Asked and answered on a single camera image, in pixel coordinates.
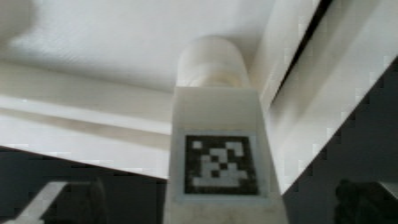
white panel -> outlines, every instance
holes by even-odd
[[[398,1],[331,2],[268,114],[285,191],[398,54]]]
[[[170,134],[172,95],[0,62],[0,107]]]
[[[268,110],[294,51],[305,34],[319,0],[276,0],[248,69],[259,90],[262,111]]]
[[[0,145],[166,178],[168,135],[0,109]]]

white ceiling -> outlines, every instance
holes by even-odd
[[[12,62],[172,91],[182,47],[196,37],[218,35],[250,65],[273,0],[0,3],[0,58]]]

dark floor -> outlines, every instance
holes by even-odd
[[[49,181],[97,179],[104,186],[108,224],[161,223],[163,180],[1,148],[0,223],[17,216]]]

black object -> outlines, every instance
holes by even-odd
[[[398,224],[398,200],[376,182],[340,180],[335,197],[335,224]]]

white cylinder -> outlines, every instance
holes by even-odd
[[[180,53],[177,86],[248,87],[239,50],[220,37],[198,38]]]

